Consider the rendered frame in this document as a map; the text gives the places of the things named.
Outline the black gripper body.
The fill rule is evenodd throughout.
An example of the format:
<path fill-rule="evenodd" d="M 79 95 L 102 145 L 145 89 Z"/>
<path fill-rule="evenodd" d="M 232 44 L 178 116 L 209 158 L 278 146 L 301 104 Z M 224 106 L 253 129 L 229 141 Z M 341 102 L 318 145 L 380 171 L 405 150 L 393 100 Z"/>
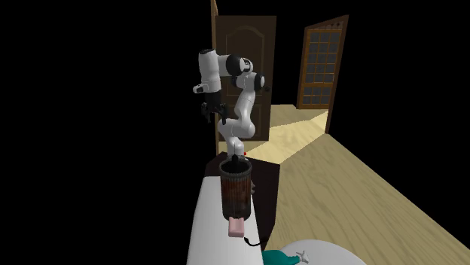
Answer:
<path fill-rule="evenodd" d="M 221 91 L 205 93 L 204 96 L 208 111 L 220 111 L 221 110 Z"/>

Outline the dark brown panel door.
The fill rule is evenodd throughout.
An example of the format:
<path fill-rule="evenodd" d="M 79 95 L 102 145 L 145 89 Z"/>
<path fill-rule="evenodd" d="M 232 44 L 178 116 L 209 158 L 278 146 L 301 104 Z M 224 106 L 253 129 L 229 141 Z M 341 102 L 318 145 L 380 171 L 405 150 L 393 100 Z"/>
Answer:
<path fill-rule="evenodd" d="M 276 38 L 275 16 L 217 16 L 215 43 L 219 55 L 236 54 L 254 64 L 254 72 L 273 86 L 273 61 Z M 267 141 L 270 131 L 271 90 L 256 93 L 251 121 L 255 125 L 252 141 Z"/>

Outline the rusty brown cylindrical bin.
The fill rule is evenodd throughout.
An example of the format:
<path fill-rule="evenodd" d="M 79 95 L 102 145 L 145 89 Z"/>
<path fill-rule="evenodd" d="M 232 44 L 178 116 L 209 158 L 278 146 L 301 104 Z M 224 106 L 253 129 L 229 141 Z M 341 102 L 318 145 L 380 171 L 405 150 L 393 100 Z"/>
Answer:
<path fill-rule="evenodd" d="M 252 164 L 248 160 L 229 159 L 219 164 L 222 214 L 229 218 L 248 220 L 251 215 Z"/>

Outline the dark robot stand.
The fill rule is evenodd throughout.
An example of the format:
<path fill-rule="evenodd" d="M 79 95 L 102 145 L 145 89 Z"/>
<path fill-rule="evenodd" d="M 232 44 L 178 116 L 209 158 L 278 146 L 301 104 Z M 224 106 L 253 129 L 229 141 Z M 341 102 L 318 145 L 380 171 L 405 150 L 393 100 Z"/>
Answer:
<path fill-rule="evenodd" d="M 258 239 L 254 236 L 247 238 L 251 243 L 261 242 L 260 247 L 264 251 L 276 222 L 280 165 L 255 158 L 249 158 L 249 161 L 252 164 L 251 180 L 255 185 L 251 217 L 256 218 Z"/>

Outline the brown lattice glass door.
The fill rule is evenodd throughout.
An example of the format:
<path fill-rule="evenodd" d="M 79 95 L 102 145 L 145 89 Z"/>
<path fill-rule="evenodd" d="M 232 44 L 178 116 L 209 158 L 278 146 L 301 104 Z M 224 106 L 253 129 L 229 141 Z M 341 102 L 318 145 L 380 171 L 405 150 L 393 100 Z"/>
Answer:
<path fill-rule="evenodd" d="M 349 15 L 304 28 L 297 109 L 326 110 L 325 133 L 331 127 Z"/>

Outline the pink soap bar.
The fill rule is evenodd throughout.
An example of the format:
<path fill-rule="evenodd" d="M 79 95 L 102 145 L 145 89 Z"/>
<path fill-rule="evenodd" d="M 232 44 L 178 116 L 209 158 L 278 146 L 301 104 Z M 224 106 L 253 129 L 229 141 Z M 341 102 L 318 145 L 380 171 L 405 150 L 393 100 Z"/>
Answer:
<path fill-rule="evenodd" d="M 243 238 L 245 235 L 244 218 L 229 217 L 228 220 L 228 236 Z"/>

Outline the teal bottle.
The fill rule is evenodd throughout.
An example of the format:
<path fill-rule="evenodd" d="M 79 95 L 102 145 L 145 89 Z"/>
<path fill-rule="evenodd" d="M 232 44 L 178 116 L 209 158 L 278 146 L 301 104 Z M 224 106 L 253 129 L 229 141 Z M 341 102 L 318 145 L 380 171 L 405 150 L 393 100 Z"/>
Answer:
<path fill-rule="evenodd" d="M 261 252 L 264 265 L 297 265 L 301 262 L 299 256 L 288 256 L 280 250 Z"/>

